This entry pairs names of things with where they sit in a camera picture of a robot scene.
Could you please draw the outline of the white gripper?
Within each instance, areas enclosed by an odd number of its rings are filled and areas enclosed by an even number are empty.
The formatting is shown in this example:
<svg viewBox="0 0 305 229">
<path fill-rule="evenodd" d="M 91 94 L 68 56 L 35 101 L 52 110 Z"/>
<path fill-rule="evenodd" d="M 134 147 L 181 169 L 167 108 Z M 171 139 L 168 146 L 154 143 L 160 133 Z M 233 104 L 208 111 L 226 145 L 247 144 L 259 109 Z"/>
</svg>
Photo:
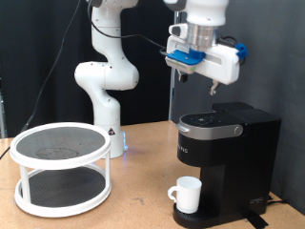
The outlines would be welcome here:
<svg viewBox="0 0 305 229">
<path fill-rule="evenodd" d="M 219 82 L 234 83 L 239 76 L 237 49 L 214 45 L 203 52 L 189 48 L 186 41 L 173 35 L 167 44 L 166 63 L 179 71 L 179 81 L 185 83 L 188 74 L 198 73 L 213 80 L 209 94 L 215 95 Z"/>
</svg>

